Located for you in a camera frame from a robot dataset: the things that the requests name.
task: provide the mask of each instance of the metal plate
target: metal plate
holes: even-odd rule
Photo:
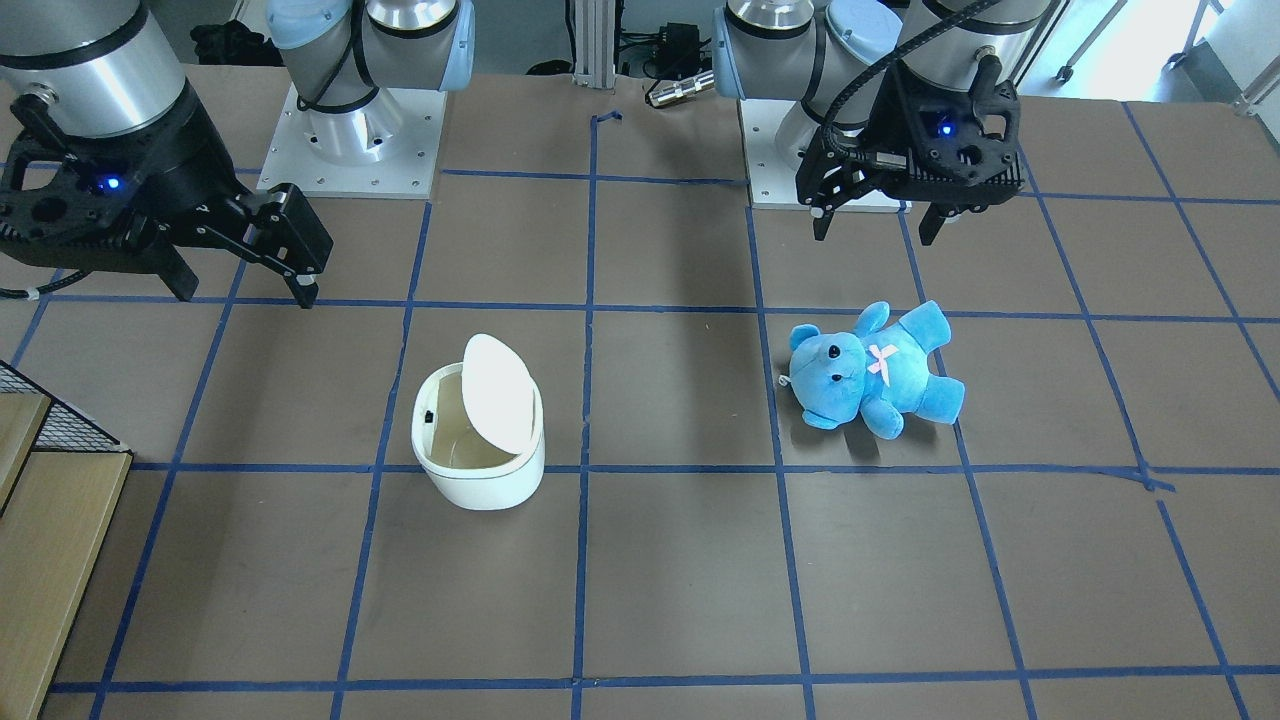
[[[390,92],[411,118],[404,132],[411,138],[408,147],[416,151],[372,165],[335,165],[321,159],[307,142],[310,123],[296,109],[297,91],[291,85],[257,188],[292,182],[307,197],[430,199],[448,94],[399,88],[384,88],[383,92]]]
[[[773,145],[773,136],[782,124],[794,100],[742,100],[742,147],[746,151],[746,170],[751,179],[751,204],[756,208],[778,210],[808,210],[796,197],[796,173],[782,159]],[[865,197],[842,205],[838,213],[897,213],[899,208],[911,208],[876,191]]]

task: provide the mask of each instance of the plush toy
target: plush toy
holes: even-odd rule
[[[835,429],[860,411],[873,433],[893,439],[902,413],[934,423],[955,423],[964,383],[929,373],[928,355],[951,340],[951,325],[932,300],[896,325],[888,302],[876,302],[858,316],[852,333],[822,334],[814,325],[791,331],[791,386],[804,407],[804,421]]]

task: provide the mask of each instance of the white trash can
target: white trash can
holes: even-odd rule
[[[494,337],[472,337],[462,363],[426,378],[411,434],[419,462],[458,507],[515,507],[543,480],[541,393],[524,360]]]

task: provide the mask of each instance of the ribbon bow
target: ribbon bow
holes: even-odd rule
[[[873,375],[877,373],[882,375],[884,378],[884,387],[888,387],[888,357],[897,352],[897,346],[886,345],[884,350],[881,350],[878,346],[872,345],[868,347],[868,351],[876,361],[867,368],[867,372]]]

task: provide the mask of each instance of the metal mesh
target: metal mesh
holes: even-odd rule
[[[49,414],[45,416],[40,436],[36,437],[35,450],[61,450],[65,452],[122,452],[128,450],[82,413],[58,400],[4,361],[0,361],[0,393],[44,395],[49,398]]]

